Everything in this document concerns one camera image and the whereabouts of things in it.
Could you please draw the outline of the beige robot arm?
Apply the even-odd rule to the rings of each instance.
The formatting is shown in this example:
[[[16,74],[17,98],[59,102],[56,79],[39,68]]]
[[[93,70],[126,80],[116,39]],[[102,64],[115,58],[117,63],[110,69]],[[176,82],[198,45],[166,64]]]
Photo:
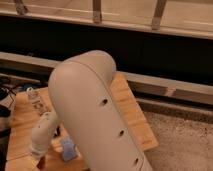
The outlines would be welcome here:
[[[115,73],[115,61],[100,50],[57,65],[48,82],[53,111],[32,131],[32,158],[45,156],[62,125],[91,171],[153,171],[111,93]]]

